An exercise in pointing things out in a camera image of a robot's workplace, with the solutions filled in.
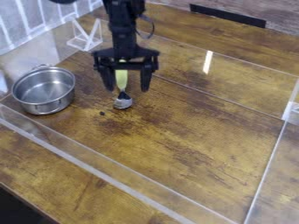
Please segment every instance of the white stand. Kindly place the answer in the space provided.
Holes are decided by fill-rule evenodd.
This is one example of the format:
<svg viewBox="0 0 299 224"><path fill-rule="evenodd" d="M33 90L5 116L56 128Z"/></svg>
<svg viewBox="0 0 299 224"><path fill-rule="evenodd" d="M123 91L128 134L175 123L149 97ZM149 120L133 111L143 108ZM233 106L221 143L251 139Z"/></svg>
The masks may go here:
<svg viewBox="0 0 299 224"><path fill-rule="evenodd" d="M95 46L103 43L100 19L96 19L91 34L83 30L76 19L72 20L73 38L67 42L68 46L88 52Z"/></svg>

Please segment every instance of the wooden table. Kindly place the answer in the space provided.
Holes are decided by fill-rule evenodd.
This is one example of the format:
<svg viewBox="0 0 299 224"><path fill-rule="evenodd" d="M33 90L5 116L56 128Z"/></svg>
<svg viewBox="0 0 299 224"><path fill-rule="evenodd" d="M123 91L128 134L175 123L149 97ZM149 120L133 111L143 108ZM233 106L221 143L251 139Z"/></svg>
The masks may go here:
<svg viewBox="0 0 299 224"><path fill-rule="evenodd" d="M200 16L165 7L152 6L149 9L163 10L169 17L183 14L180 23L187 23L185 27L173 29L172 22L168 22L169 38L181 37L185 43L193 44L195 37L189 33L193 29L189 28L189 32L184 29ZM83 23L89 25L91 19L91 16L84 17ZM165 35L167 21L159 22L159 16L155 19L157 27L163 27L157 29ZM243 28L247 32L260 32L258 28ZM153 45L159 44L161 40L157 39ZM160 46L160 50L165 51L164 45ZM239 49L231 47L227 46L227 51ZM172 43L172 50L167 51L171 58L177 58L179 51L193 57L185 48L187 45ZM140 94L137 75L132 75L128 91L135 98L135 106L128 111L113 110L113 95L103 88L89 62L89 55L79 52L60 63L60 67L76 74L76 100L57 115L32 118L233 221L242 222L282 129L283 122L278 117L283 103L279 110L267 115L274 110L275 101L268 104L254 103L250 100L252 95L243 94L239 103L246 103L254 109L223 101L220 97L225 98L233 93L220 97L204 94L199 91L201 82L193 82L193 73L185 75L183 70L175 72L164 62L164 77L153 77L147 94ZM291 77L284 84L291 87L294 81L295 77ZM271 78L271 85L260 86L266 88L260 94L267 96L271 86L274 83L279 86L279 82L280 79ZM216 91L220 85L212 85L205 82L203 90ZM282 93L282 97L290 94L288 90ZM3 104L21 112L12 97L7 97ZM100 111L105 112L105 116L99 115ZM4 127L0 153L1 182L59 222L175 223L169 217Z"/></svg>

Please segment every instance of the small object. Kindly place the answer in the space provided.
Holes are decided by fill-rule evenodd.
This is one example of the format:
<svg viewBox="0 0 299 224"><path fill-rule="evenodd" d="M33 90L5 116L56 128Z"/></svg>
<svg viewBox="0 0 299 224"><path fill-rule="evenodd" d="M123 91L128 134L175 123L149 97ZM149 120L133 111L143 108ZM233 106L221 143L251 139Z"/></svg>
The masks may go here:
<svg viewBox="0 0 299 224"><path fill-rule="evenodd" d="M73 38L67 42L68 46L80 49L83 52L89 51L95 46L103 43L100 19L96 19L91 34L83 30L76 19L72 20Z"/></svg>
<svg viewBox="0 0 299 224"><path fill-rule="evenodd" d="M33 115L53 114L65 109L75 95L75 75L71 71L40 65L13 84L13 98Z"/></svg>
<svg viewBox="0 0 299 224"><path fill-rule="evenodd" d="M132 106L133 101L129 95L127 94L127 70L116 70L116 86L120 90L119 96L115 100L116 109L127 109Z"/></svg>

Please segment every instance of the stainless steel bowl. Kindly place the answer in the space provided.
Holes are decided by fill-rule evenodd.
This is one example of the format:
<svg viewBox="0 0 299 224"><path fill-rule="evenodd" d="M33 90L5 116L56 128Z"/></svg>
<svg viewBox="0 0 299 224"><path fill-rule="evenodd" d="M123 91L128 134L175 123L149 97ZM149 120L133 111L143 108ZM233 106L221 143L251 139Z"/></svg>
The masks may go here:
<svg viewBox="0 0 299 224"><path fill-rule="evenodd" d="M35 115L53 114L65 109L75 94L75 75L55 66L37 66L13 84L13 98Z"/></svg>

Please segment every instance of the yellow object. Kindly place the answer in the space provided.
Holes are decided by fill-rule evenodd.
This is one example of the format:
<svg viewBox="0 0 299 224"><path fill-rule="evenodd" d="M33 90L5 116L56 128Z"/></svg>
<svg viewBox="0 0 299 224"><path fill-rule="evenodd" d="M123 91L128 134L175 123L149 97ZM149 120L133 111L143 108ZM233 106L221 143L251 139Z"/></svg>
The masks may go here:
<svg viewBox="0 0 299 224"><path fill-rule="evenodd" d="M116 70L116 86L120 91L125 91L127 88L127 70Z"/></svg>

